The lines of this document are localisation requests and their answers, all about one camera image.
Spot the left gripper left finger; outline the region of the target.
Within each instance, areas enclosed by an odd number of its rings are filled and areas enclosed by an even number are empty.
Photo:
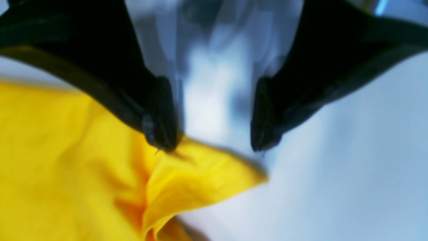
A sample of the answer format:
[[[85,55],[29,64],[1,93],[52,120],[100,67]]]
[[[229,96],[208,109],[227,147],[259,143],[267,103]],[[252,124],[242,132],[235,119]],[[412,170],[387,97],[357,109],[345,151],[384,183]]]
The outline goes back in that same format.
[[[178,126],[170,81],[145,66],[123,0],[9,0],[1,56],[90,95],[147,142],[172,151]]]

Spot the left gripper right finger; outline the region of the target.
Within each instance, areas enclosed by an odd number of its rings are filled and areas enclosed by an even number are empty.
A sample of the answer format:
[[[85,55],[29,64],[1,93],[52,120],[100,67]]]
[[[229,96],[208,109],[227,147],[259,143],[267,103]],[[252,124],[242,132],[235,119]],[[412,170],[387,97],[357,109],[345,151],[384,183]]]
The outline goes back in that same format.
[[[427,51],[426,0],[306,0],[291,50],[255,89],[251,147],[284,133],[400,62]]]

